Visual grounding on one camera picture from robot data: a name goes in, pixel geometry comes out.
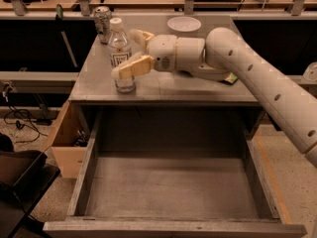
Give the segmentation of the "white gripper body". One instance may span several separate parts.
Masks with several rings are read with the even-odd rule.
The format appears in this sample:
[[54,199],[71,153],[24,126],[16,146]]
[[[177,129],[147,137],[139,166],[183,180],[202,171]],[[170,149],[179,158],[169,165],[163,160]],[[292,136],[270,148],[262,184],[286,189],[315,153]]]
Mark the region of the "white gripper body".
[[176,41],[175,35],[157,35],[149,40],[147,53],[154,59],[156,71],[174,71]]

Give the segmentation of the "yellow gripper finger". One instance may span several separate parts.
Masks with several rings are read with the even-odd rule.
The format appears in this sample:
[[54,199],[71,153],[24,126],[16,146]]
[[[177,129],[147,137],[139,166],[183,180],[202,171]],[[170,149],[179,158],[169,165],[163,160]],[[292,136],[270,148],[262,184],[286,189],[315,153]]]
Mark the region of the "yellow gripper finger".
[[155,67],[155,60],[149,55],[135,54],[112,69],[113,79],[124,79],[149,73]]
[[132,29],[129,31],[129,38],[137,43],[143,52],[146,51],[148,41],[155,35],[146,31]]

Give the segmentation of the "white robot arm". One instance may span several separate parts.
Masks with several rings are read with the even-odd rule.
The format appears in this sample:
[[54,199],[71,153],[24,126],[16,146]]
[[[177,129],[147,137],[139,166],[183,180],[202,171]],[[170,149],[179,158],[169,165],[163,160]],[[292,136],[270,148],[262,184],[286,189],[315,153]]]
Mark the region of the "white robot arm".
[[116,80],[151,70],[183,70],[219,81],[233,73],[256,98],[297,150],[317,167],[317,99],[258,55],[228,28],[215,28],[205,39],[130,32],[143,50],[112,69]]

